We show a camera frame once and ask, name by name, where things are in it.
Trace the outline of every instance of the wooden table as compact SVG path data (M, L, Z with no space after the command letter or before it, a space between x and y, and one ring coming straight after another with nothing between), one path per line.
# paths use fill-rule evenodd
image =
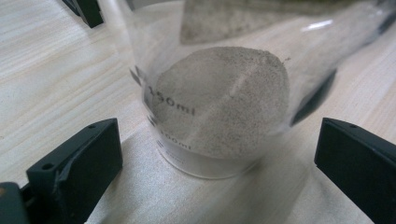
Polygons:
M313 162L323 117L396 143L396 25L338 69L332 92L244 175L204 180L169 165L143 116L140 88L104 25L61 0L2 0L0 181L90 123L117 118L124 167L88 223L371 223Z

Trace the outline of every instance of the transparent glass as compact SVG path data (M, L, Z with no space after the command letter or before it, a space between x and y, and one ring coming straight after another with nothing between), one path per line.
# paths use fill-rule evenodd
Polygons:
M99 1L176 168L205 178L246 171L392 11L376 1L285 2Z

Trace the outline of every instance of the gray powder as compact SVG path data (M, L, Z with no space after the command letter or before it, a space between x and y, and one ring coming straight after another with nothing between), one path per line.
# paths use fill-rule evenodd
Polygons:
M219 41L290 19L321 16L360 0L187 0L180 41L197 44Z
M289 103L282 62L268 51L240 47L198 50L161 74L152 89L160 131L219 159L261 151Z

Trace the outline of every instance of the black clamp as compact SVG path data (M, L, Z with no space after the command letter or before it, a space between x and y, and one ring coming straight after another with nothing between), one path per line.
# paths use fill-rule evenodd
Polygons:
M323 119L315 163L374 223L396 223L396 146L354 124Z
M26 173L29 183L0 183L0 223L84 223L122 167L116 119L91 124Z
M91 28L102 24L100 7L96 0L62 0L64 3Z

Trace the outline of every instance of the white powder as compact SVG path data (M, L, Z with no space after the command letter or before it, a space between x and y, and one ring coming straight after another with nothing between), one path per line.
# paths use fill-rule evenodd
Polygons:
M152 89L158 128L190 151L219 159L262 150L289 100L282 62L268 51L239 47L198 50Z

